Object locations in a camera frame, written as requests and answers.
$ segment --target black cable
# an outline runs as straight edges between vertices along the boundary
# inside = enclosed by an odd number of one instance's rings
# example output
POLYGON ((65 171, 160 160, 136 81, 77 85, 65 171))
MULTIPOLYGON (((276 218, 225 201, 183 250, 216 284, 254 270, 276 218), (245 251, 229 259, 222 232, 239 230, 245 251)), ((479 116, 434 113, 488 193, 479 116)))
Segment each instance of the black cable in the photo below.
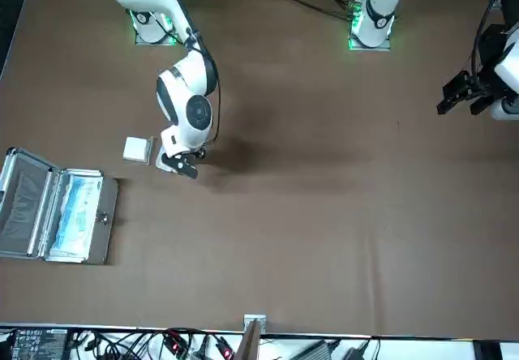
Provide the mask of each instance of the black cable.
POLYGON ((373 356, 371 356, 371 360, 378 360, 379 358, 379 353, 380 353, 380 346, 381 346, 381 342, 380 340, 377 341, 377 346, 376 346, 376 349, 375 349, 375 352, 373 352, 373 356))
MULTIPOLYGON (((157 18, 155 18, 156 22, 158 23, 158 25, 161 27, 161 29, 164 31, 164 33, 167 35, 167 36, 170 36, 172 37, 173 39, 175 39, 180 45, 186 47, 185 43, 183 43, 180 39, 178 39, 178 37, 176 35, 174 35, 172 32, 168 31, 166 28, 164 28, 164 26, 162 26, 161 24, 161 21, 159 21, 157 18)), ((214 74, 215 76, 217 77, 217 83, 218 83, 218 113, 217 113, 217 130, 215 131, 214 133, 214 137, 212 137, 212 139, 206 141, 206 145, 211 145, 211 144, 214 144, 214 142, 217 140, 218 138, 218 134, 220 133, 220 110, 221 110, 221 81, 220 81, 220 74, 218 73, 218 67, 217 67, 217 64, 216 62, 214 61, 214 59, 212 58, 212 56, 209 54, 209 53, 204 53, 202 52, 200 49, 197 49, 195 48, 194 46, 190 46, 190 47, 186 47, 186 49, 188 51, 190 50, 194 50, 196 52, 198 52, 199 54, 201 54, 202 56, 206 57, 209 59, 209 62, 211 63, 211 66, 214 70, 214 74)))
POLYGON ((487 6, 487 9, 483 13, 483 17, 481 18, 481 21, 478 26, 478 30, 476 32, 476 37, 474 38, 474 45, 472 47, 472 54, 470 55, 471 58, 471 71, 472 71, 472 79, 476 83, 476 85, 481 88, 482 91, 487 92, 487 89, 479 82, 478 77, 478 67, 477 67, 477 57, 478 57, 478 46, 479 42, 481 40, 481 36, 483 34, 483 28, 485 27, 485 23, 487 22, 487 18, 492 10, 492 7, 495 5, 495 3, 499 0, 490 0, 487 6))
POLYGON ((348 4, 350 3, 349 1, 345 1, 345 0, 334 0, 335 3, 337 5, 339 5, 339 7, 344 10, 344 11, 347 11, 348 10, 348 4))
POLYGON ((367 346, 370 344, 371 342, 371 338, 365 340, 359 347, 358 347, 358 352, 360 352, 360 354, 364 355, 364 352, 366 352, 366 349, 367 349, 367 346))
POLYGON ((162 344, 161 344, 161 350, 159 350, 159 360, 161 360, 162 357, 162 350, 164 349, 164 338, 162 338, 162 344))
POLYGON ((337 19, 341 19, 343 21, 347 21, 348 20, 348 15, 346 15, 345 13, 340 12, 340 11, 324 9, 323 7, 312 5, 311 3, 308 3, 308 2, 305 2, 305 1, 302 1, 302 0, 290 0, 290 1, 299 3, 300 5, 303 5, 303 6, 307 7, 307 8, 309 8, 309 9, 318 11, 321 14, 329 15, 331 17, 334 17, 334 18, 337 18, 337 19))

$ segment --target white block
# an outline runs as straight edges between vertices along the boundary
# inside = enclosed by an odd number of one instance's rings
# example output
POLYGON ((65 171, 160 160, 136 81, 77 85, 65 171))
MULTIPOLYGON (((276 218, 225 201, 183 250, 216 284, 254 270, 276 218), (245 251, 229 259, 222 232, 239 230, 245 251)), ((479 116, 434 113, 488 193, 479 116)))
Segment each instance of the white block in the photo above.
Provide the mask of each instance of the white block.
POLYGON ((149 164, 149 156, 152 151, 153 137, 151 139, 141 139, 138 137, 127 137, 124 145, 122 159, 127 161, 138 161, 149 164))

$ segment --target metal clip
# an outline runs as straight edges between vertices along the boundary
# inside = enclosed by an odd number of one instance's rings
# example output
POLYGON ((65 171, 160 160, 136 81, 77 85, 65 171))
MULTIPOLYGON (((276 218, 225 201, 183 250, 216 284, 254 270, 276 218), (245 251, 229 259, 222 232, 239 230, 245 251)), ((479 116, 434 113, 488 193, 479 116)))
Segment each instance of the metal clip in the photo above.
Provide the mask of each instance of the metal clip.
POLYGON ((96 222, 100 222, 102 223, 103 225, 108 225, 110 221, 110 216, 108 215, 107 212, 97 212, 96 214, 96 222))

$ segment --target case lid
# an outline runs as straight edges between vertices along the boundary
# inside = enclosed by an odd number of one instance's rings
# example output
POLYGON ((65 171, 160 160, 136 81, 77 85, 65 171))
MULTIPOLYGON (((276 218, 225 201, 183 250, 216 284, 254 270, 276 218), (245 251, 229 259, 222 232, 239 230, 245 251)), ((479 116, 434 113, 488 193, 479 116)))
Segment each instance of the case lid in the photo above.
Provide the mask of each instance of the case lid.
POLYGON ((0 174, 0 254, 37 257, 61 171, 22 148, 7 151, 0 174))

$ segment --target brown mat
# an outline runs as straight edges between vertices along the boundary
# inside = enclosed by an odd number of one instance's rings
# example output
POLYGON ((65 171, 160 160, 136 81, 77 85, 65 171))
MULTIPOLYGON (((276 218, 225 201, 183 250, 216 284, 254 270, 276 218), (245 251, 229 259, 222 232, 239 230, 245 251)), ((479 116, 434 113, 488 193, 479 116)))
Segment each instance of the brown mat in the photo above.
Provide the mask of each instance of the brown mat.
POLYGON ((122 187, 109 265, 2 260, 0 320, 517 339, 519 123, 435 112, 487 0, 403 0, 391 53, 294 2, 184 2, 223 85, 196 182, 122 163, 182 47, 133 46, 114 0, 27 1, 0 148, 122 187))

